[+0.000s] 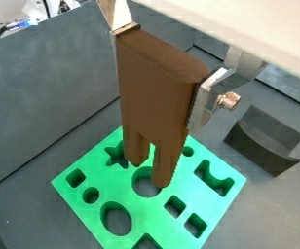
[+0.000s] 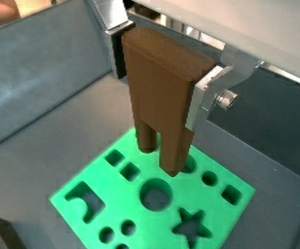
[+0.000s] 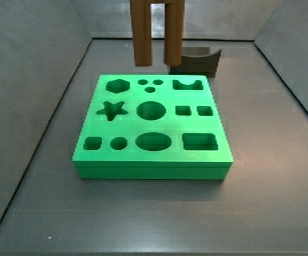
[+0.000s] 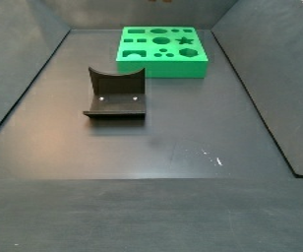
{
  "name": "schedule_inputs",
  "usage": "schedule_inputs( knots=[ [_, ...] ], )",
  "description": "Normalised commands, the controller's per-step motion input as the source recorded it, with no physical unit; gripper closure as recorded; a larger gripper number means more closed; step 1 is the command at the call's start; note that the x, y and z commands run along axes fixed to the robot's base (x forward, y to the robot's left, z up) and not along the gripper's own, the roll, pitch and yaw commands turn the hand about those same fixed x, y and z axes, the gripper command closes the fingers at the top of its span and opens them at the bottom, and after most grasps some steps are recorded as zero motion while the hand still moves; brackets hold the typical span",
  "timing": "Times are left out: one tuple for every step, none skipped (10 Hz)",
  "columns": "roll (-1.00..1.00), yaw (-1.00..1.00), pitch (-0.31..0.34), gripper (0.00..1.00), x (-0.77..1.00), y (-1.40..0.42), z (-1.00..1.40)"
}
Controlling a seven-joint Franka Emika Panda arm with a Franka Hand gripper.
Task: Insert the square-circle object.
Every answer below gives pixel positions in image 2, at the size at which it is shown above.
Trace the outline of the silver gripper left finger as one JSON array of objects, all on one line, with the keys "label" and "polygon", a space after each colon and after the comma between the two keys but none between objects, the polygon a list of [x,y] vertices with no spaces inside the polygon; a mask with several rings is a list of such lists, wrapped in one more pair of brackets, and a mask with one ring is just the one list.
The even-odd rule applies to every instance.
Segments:
[{"label": "silver gripper left finger", "polygon": [[118,79],[126,75],[122,36],[134,26],[127,18],[123,0],[86,0],[103,30],[113,72]]}]

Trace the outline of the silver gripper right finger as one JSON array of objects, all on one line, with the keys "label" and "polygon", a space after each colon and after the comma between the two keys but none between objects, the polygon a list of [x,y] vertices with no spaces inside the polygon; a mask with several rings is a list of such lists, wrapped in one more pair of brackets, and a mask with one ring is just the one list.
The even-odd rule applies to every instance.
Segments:
[{"label": "silver gripper right finger", "polygon": [[230,88],[242,83],[254,73],[261,59],[238,48],[225,45],[221,65],[217,65],[197,82],[193,89],[185,126],[195,128],[201,111],[210,115],[215,106],[225,110],[233,105],[237,94]]}]

